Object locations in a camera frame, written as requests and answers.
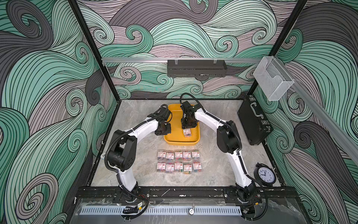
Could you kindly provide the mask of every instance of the marble floor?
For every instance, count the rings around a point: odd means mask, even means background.
[[[123,100],[106,142],[105,151],[109,146],[114,131],[130,129],[142,122],[148,114],[156,111],[161,104],[169,105],[173,103],[179,103],[179,100]],[[257,162],[271,167],[270,160],[262,144],[251,146],[248,143],[237,115],[242,100],[201,100],[200,103],[215,116],[235,122],[241,137],[243,159],[252,177]],[[156,164],[159,149],[199,149],[203,172],[193,173],[192,175],[157,173]],[[227,156],[217,146],[216,133],[202,123],[200,124],[200,141],[195,146],[171,146],[165,142],[163,136],[156,136],[154,132],[150,133],[137,144],[136,158],[132,167],[134,176],[140,186],[235,185],[234,172]],[[116,175],[106,169],[104,160],[101,160],[98,165],[92,186],[118,186]],[[276,181],[274,186],[280,186],[280,183]]]

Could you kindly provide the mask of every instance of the black briefcase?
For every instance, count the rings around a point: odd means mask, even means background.
[[[260,144],[273,130],[254,95],[245,96],[237,115],[252,146]]]

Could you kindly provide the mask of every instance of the sticker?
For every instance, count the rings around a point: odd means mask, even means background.
[[[183,130],[184,134],[191,134],[192,132],[190,131],[190,129],[184,129]]]
[[[167,153],[166,158],[167,159],[174,159],[174,153]]]
[[[199,152],[192,152],[193,157],[200,157]]]
[[[194,170],[201,170],[201,163],[194,163]]]
[[[191,155],[190,155],[190,152],[184,152],[184,158],[190,158]]]
[[[166,165],[166,169],[165,170],[174,170],[174,165],[173,164],[167,164]]]
[[[192,171],[191,165],[184,165],[184,171]]]
[[[175,169],[176,169],[176,170],[179,170],[179,169],[182,170],[182,169],[183,169],[183,164],[182,164],[182,163],[176,163],[176,164],[175,164]]]
[[[175,157],[176,158],[180,158],[180,157],[183,157],[183,153],[182,152],[175,152]]]
[[[157,170],[164,170],[165,169],[165,163],[158,163]]]
[[[158,152],[158,157],[165,158],[165,152]]]

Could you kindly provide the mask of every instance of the aluminum rail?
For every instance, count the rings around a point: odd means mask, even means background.
[[[259,63],[262,58],[157,58],[157,57],[104,57],[103,63],[167,63],[168,60],[225,60],[226,63]]]
[[[284,77],[292,77],[294,83],[292,87],[300,95],[305,104],[311,109],[314,115],[322,122],[329,134],[340,145],[345,153],[358,164],[358,146],[355,141],[343,130],[341,126],[329,115],[329,113],[312,97],[308,90],[301,84],[301,82],[294,78],[293,75],[287,70],[286,66],[281,62],[281,67],[278,68],[279,72]]]

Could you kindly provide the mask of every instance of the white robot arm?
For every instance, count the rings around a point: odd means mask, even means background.
[[[185,118],[182,119],[183,129],[194,128],[201,121],[217,133],[218,147],[227,155],[234,170],[237,195],[242,202],[248,201],[256,192],[256,186],[246,173],[247,169],[241,157],[241,142],[234,122],[221,120],[204,111],[201,105],[192,106],[187,101],[181,105],[181,108],[185,114]],[[135,160],[136,145],[151,132],[155,132],[156,135],[169,134],[170,124],[166,123],[169,114],[170,111],[167,111],[165,116],[156,119],[149,116],[136,128],[124,132],[117,130],[114,133],[111,140],[112,145],[107,153],[107,161],[110,162],[111,166],[109,164],[106,166],[117,173],[117,179],[122,188],[135,191],[137,181],[134,178],[131,166]]]
[[[205,113],[202,108],[198,109],[195,112],[195,119],[209,126],[211,129],[214,130],[215,133],[217,132],[219,127],[224,126],[224,124],[220,123],[220,121],[217,121],[213,117],[209,116],[208,112]],[[234,170],[236,184],[242,188],[249,186],[252,180],[245,175],[244,170],[240,163],[240,159],[238,157],[241,156],[241,150],[236,149],[235,151],[233,151],[232,154],[229,152],[226,152],[225,154],[227,155],[230,165]]]

